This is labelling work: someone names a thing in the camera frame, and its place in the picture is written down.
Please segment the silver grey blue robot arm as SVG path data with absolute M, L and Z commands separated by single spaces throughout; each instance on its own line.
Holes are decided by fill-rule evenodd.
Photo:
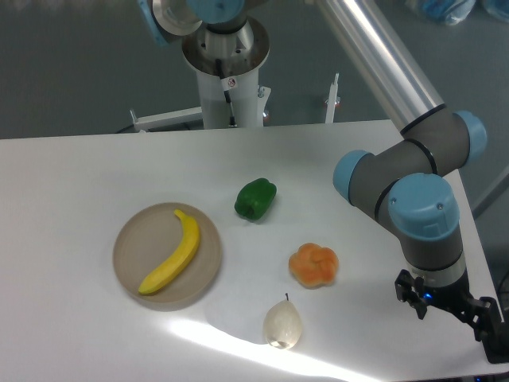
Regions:
M 198 78 L 205 127 L 262 125 L 258 69 L 270 42 L 263 26 L 247 15 L 254 2 L 138 5 L 156 42 L 181 39 Z M 495 299 L 470 294 L 459 209 L 445 181 L 483 152 L 487 137 L 482 122 L 446 107 L 376 4 L 317 5 L 402 136 L 381 154 L 345 154 L 333 173 L 337 192 L 399 239 L 408 268 L 395 282 L 398 300 L 420 318 L 429 306 L 453 314 L 472 327 L 490 362 L 506 361 L 508 319 Z

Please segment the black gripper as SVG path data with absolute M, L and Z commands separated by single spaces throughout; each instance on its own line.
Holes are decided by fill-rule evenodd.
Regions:
M 413 277 L 408 270 L 401 270 L 394 281 L 397 299 L 412 307 L 422 320 L 427 307 L 433 306 L 454 314 L 462 323 L 471 327 L 474 338 L 486 346 L 504 346 L 504 323 L 494 298 L 473 298 L 468 281 L 468 271 L 453 283 L 437 286 L 430 278 Z

